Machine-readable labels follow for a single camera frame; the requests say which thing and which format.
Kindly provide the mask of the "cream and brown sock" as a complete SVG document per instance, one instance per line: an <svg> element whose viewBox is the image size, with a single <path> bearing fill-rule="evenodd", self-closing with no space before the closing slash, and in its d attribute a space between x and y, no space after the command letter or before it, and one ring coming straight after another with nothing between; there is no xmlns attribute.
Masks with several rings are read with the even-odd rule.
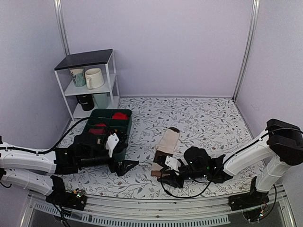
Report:
<svg viewBox="0 0 303 227"><path fill-rule="evenodd" d="M152 163L151 176L160 177L160 170L163 168L157 163L159 156L170 156L173 157L174 149L180 136L179 129L175 127L168 128L162 136L159 143L156 145L156 153Z"/></svg>

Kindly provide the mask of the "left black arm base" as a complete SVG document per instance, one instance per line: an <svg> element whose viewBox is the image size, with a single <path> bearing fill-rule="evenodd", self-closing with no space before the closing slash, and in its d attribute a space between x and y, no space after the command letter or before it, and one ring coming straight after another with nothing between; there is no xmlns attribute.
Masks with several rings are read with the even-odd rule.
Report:
<svg viewBox="0 0 303 227"><path fill-rule="evenodd" d="M53 186L52 193L46 196L45 201L60 207L84 211L87 196L83 189L75 189L71 192L66 191L63 179L55 175L50 176Z"/></svg>

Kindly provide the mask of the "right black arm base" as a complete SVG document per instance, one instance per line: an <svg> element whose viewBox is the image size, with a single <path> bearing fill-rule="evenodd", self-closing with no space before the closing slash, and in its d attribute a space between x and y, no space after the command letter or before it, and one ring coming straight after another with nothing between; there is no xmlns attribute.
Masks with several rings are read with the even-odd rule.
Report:
<svg viewBox="0 0 303 227"><path fill-rule="evenodd" d="M228 204L232 211L246 209L269 202L268 192L257 191L256 179L256 176L252 179L249 192L230 196L228 198Z"/></svg>

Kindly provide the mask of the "dark red rolled sock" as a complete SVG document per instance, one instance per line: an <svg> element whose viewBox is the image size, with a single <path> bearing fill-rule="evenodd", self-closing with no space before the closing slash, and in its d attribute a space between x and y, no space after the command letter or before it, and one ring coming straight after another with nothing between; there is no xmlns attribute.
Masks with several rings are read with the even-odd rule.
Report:
<svg viewBox="0 0 303 227"><path fill-rule="evenodd" d="M105 134L106 129L104 128L96 128L96 129L89 129L89 133L92 133L94 135L103 135Z"/></svg>

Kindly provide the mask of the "red rolled sock middle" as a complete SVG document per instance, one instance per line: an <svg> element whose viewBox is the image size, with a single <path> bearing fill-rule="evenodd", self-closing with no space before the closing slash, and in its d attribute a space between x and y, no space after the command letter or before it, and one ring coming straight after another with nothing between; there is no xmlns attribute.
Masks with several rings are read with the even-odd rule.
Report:
<svg viewBox="0 0 303 227"><path fill-rule="evenodd" d="M94 126L95 127L107 127L107 125L104 123L98 123L98 124L95 124Z"/></svg>

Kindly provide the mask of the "green divided organizer tray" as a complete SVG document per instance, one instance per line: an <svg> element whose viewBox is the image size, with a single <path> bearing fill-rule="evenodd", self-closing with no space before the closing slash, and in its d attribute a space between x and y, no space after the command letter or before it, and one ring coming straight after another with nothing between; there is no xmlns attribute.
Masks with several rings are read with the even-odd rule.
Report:
<svg viewBox="0 0 303 227"><path fill-rule="evenodd" d="M126 148L122 144L127 144L132 125L132 111L129 109L95 109L90 114L83 132L90 132L101 140L102 148L108 137L116 134L119 143L113 151L112 158L121 162L125 158Z"/></svg>

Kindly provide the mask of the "red rolled sock back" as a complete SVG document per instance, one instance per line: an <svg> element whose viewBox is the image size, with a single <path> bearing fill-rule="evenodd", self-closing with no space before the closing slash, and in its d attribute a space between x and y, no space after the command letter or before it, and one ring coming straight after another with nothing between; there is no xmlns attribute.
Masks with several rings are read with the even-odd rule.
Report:
<svg viewBox="0 0 303 227"><path fill-rule="evenodd" d="M112 119L115 119L115 120L128 120L129 116L127 114L124 114L124 113L121 113L121 112L117 112L117 113L113 114Z"/></svg>

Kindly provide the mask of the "floral table mat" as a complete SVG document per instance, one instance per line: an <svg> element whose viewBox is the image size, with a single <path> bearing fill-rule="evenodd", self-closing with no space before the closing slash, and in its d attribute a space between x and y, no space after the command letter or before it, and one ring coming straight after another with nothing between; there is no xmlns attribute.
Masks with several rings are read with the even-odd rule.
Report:
<svg viewBox="0 0 303 227"><path fill-rule="evenodd" d="M84 168L62 177L69 191L84 189L89 195L129 199L173 199L200 194L202 197L242 193L250 189L253 177L264 169L258 162L222 184L206 185L205 179L185 181L181 189L161 186L151 176L155 147L169 127L179 129L174 156L182 158L187 148L204 148L211 157L230 155L251 141L249 130L230 99L216 98L121 98L119 107L132 111L127 160L139 164L124 176L107 166Z"/></svg>

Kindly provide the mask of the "pale green mug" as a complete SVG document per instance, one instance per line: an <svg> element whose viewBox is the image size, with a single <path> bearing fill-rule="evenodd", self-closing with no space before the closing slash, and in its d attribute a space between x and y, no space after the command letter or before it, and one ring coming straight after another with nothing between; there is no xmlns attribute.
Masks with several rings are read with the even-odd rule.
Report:
<svg viewBox="0 0 303 227"><path fill-rule="evenodd" d="M104 109L108 107L107 93L94 94L93 97L98 108Z"/></svg>

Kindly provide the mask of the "black mug with lettering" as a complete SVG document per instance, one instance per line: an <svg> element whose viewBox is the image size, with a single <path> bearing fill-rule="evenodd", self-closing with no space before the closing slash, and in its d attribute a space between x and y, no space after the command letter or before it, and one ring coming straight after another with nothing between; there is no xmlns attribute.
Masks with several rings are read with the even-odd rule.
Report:
<svg viewBox="0 0 303 227"><path fill-rule="evenodd" d="M94 101L91 94L88 95L77 95L78 103L81 105L83 111L90 111L94 108Z"/></svg>

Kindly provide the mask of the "cream ceramic mug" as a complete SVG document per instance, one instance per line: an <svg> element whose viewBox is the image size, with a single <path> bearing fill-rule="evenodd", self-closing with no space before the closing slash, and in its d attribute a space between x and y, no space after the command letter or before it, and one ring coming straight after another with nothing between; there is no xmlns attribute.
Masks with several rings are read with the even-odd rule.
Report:
<svg viewBox="0 0 303 227"><path fill-rule="evenodd" d="M85 79L89 90L99 88L104 85L101 68L92 68L85 71Z"/></svg>

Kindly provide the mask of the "aluminium front rail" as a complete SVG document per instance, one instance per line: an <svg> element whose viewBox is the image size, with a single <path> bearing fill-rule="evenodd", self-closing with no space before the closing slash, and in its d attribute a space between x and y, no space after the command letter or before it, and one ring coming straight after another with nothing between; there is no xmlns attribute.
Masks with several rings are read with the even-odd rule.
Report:
<svg viewBox="0 0 303 227"><path fill-rule="evenodd" d="M23 227L298 227L282 184L262 206L232 210L229 195L187 200L89 196L84 210L60 210L30 192Z"/></svg>

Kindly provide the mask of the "left aluminium corner post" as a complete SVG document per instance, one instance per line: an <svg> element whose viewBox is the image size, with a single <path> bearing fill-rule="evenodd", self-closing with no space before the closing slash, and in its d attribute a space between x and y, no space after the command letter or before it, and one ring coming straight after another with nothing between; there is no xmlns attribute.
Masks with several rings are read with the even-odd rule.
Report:
<svg viewBox="0 0 303 227"><path fill-rule="evenodd" d="M70 54L68 39L67 39L67 33L64 23L64 17L63 17L63 10L62 10L62 1L61 0L54 0L54 10L55 10L55 16L57 20L57 25L59 29L59 35L63 47L63 51L65 56Z"/></svg>

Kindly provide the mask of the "aluminium corner post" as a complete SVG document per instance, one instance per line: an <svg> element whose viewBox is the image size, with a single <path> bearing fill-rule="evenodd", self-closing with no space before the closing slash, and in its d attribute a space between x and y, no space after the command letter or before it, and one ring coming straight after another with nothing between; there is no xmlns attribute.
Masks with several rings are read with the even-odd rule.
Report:
<svg viewBox="0 0 303 227"><path fill-rule="evenodd" d="M59 29L59 35L63 47L63 51L65 56L70 54L68 39L67 39L67 33L64 23L64 17L63 17L63 10L62 10L62 1L61 0L54 0L54 10L55 10L55 16L57 20L57 25Z"/></svg>
<svg viewBox="0 0 303 227"><path fill-rule="evenodd" d="M247 41L246 41L246 45L245 45L245 49L244 49L244 55L242 58L241 67L240 67L240 71L239 71L237 82L236 82L236 87L235 87L235 90L234 90L234 93L232 96L232 99L234 102L237 102L237 99L239 97L241 86L243 84L246 69L248 66L250 52L251 52L252 45L253 45L254 34L256 31L257 23L258 23L259 7L260 7L260 0L253 0L251 16L250 16L249 31L248 31Z"/></svg>

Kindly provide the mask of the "right aluminium corner post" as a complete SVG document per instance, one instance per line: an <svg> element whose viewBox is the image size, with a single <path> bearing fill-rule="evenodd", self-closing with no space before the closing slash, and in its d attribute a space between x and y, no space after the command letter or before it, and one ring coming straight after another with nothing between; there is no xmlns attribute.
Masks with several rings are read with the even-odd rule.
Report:
<svg viewBox="0 0 303 227"><path fill-rule="evenodd" d="M248 31L247 41L246 41L246 45L245 45L245 49L244 49L244 55L242 58L241 67L240 67L240 71L239 71L237 82L236 82L236 87L235 87L235 90L234 90L234 93L232 96L232 99L234 102L237 102L237 99L239 97L241 86L243 84L246 69L248 66L250 52L251 52L252 45L253 45L254 34L256 31L257 23L258 23L259 7L260 7L260 0L253 0L251 16L250 16L249 31Z"/></svg>

